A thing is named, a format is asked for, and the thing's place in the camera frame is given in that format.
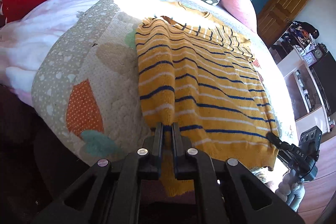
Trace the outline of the white gloved hand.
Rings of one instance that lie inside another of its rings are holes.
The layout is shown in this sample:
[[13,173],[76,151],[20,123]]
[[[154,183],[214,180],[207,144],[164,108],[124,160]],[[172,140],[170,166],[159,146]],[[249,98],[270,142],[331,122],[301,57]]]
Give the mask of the white gloved hand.
[[291,170],[283,177],[282,182],[280,182],[275,191],[275,195],[293,211],[298,211],[299,205],[305,196],[305,187],[301,180],[298,180],[295,170]]

